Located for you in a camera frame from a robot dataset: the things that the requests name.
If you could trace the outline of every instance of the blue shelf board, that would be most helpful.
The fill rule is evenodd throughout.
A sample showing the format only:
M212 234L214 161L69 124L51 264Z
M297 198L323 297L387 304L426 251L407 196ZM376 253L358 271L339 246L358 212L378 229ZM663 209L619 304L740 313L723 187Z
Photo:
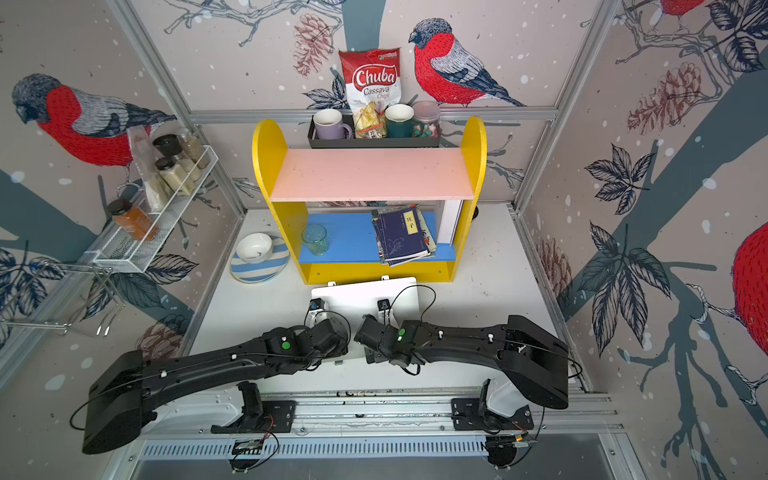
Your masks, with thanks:
M424 212L429 232L435 236L435 214ZM328 251L325 255L312 255L302 243L299 263L378 263L376 234L371 214L310 214L308 223L323 225L328 232ZM454 262L453 245L439 243L434 257L417 262Z

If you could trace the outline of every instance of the black cable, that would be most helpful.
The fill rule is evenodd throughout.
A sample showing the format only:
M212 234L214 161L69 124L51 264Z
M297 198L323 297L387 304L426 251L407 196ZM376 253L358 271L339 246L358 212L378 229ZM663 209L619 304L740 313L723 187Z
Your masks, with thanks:
M429 285L419 285L419 284L416 284L416 285L408 285L406 288L400 290L400 293L403 293L407 289L412 288L414 286L421 286L421 287L424 287L424 288L428 288L428 289L430 289L432 291L432 295L434 295L434 297L432 298L432 303L430 303L429 306L427 306L424 309L424 311L422 312L422 315L419 317L419 323L424 323L424 314L427 313L427 310L429 310L430 306L435 304L435 300L437 300L437 292L435 291L435 289L433 289ZM392 324L392 320L391 320L392 317L389 315L389 313L392 311L392 307L395 306L395 302L397 301L398 297L400 296L400 293L397 294L397 296L392 301L392 303L389 305L389 308L386 311L386 317L387 317L386 320L387 320L387 323L389 323L390 325Z

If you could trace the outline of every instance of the clear glass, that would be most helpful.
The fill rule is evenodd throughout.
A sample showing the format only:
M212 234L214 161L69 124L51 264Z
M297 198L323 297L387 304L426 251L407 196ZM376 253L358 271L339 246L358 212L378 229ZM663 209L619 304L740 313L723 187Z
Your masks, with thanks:
M328 233L323 225L307 225L301 233L301 240L304 240L312 255L319 257L328 251Z

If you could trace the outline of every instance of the white bowl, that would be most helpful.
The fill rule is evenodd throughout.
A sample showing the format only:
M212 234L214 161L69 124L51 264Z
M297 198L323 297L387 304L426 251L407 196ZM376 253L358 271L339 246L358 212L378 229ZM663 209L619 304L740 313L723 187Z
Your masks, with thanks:
M272 255L272 238L266 233L252 233L237 244L235 251L248 263L262 263Z

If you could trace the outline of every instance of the snack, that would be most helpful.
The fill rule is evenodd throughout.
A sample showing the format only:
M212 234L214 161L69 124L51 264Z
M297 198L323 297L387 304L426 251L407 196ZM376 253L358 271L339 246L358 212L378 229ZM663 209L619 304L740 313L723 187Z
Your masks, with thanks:
M384 110L400 102L400 49L340 51L357 138L386 136Z

